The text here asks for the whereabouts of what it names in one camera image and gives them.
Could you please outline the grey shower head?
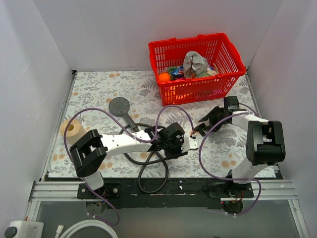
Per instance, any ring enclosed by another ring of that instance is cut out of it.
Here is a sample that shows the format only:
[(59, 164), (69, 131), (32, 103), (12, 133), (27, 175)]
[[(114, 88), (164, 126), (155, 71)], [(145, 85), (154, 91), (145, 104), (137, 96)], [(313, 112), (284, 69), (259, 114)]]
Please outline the grey shower head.
[(137, 125), (128, 114), (130, 109), (129, 101), (124, 97), (113, 98), (108, 105), (110, 113), (117, 117), (122, 117), (134, 132), (139, 131)]

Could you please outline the black t-shaped hose fitting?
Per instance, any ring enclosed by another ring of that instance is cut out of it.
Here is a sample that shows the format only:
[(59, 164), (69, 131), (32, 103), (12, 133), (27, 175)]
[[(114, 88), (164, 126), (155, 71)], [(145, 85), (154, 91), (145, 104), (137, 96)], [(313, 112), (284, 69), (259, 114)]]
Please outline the black t-shaped hose fitting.
[(194, 128), (194, 131), (199, 133), (201, 136), (205, 136), (204, 128), (206, 127), (205, 123), (201, 123)]

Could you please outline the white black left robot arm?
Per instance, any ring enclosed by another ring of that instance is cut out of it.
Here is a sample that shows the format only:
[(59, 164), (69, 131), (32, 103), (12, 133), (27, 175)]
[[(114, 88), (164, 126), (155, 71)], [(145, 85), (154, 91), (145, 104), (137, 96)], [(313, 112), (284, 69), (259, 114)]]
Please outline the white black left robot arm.
[(83, 179), (94, 198), (105, 194), (105, 182), (99, 171), (104, 159), (132, 152), (164, 151), (166, 159), (177, 159), (199, 147), (194, 136), (185, 136), (178, 123), (168, 127), (149, 127), (138, 132), (118, 135), (88, 131), (69, 149), (76, 174)]

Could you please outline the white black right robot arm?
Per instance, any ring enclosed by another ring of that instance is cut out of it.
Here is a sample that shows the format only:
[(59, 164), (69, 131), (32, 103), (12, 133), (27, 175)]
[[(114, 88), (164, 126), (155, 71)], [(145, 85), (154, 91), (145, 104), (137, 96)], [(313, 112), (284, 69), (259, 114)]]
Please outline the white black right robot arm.
[(200, 119), (200, 124), (194, 130), (203, 137), (208, 132), (217, 132), (224, 124), (232, 124), (246, 131), (246, 157), (219, 184), (206, 187), (210, 195), (241, 197), (244, 192), (252, 189), (250, 182), (260, 171), (284, 161), (286, 151), (283, 128), (279, 121), (262, 119), (241, 109), (236, 96), (225, 97), (223, 103), (222, 108), (216, 106)]

